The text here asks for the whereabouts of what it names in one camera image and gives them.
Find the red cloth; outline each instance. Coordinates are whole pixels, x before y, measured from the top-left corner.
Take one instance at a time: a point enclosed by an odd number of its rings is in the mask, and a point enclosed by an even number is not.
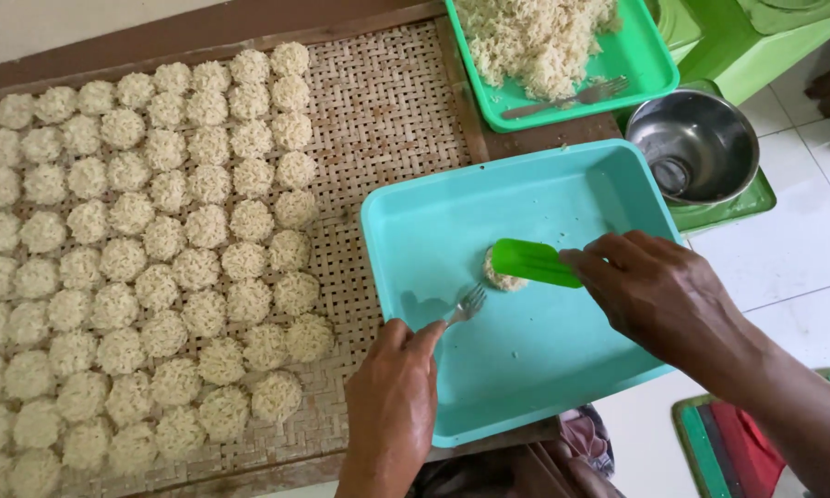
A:
[[[741,409],[712,402],[710,410],[741,481],[744,498],[771,498],[786,465],[778,450]]]

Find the person's left hand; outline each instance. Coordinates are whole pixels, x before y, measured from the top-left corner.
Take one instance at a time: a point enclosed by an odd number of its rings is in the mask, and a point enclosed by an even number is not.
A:
[[[433,348],[443,320],[418,334],[387,322],[348,381],[350,444],[336,496],[405,496],[427,459],[436,419]]]

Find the white wall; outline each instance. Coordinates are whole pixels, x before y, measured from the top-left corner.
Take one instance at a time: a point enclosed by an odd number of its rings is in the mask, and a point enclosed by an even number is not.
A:
[[[0,0],[0,62],[221,0]]]

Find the turquoise plastic tray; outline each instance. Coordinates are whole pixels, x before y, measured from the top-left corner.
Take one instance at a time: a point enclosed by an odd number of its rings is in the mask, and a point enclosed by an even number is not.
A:
[[[642,154],[624,140],[576,145],[389,185],[360,213],[385,320],[449,318],[502,237],[583,247],[609,231],[679,241]],[[615,332],[586,290],[531,282],[490,290],[435,353],[433,445],[453,447],[593,402],[666,371]]]
[[[621,107],[636,106],[669,94],[680,83],[680,72],[643,0],[619,0],[618,14],[624,21],[623,28],[618,33],[598,37],[603,52],[590,58],[590,62],[587,63],[587,76],[604,76],[611,79],[623,74],[630,79],[630,87],[618,96],[591,106],[578,104],[564,110],[551,108],[525,118],[504,119],[501,117],[504,111],[536,104],[538,101],[526,98],[526,92],[511,78],[506,78],[504,85],[499,89],[489,86],[482,80],[467,47],[454,0],[445,2],[452,28],[455,30],[458,50],[461,51],[482,116],[488,122],[488,126],[499,133],[525,130]],[[586,85],[587,80],[578,89]]]

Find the wooden table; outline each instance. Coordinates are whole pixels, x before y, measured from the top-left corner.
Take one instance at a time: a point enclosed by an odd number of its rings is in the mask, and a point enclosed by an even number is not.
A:
[[[498,134],[480,117],[445,8],[439,0],[234,0],[218,6],[125,29],[0,64],[0,98],[13,92],[78,86],[93,79],[117,80],[131,71],[152,71],[183,59],[195,64],[225,59],[242,48],[265,50],[280,42],[328,42],[435,18],[472,163],[621,137],[610,113],[573,119],[538,129]],[[548,418],[520,429],[462,445],[434,448],[438,460],[551,439],[558,422]],[[164,489],[172,496],[251,496],[337,479],[343,451],[282,464],[269,464],[214,479]]]

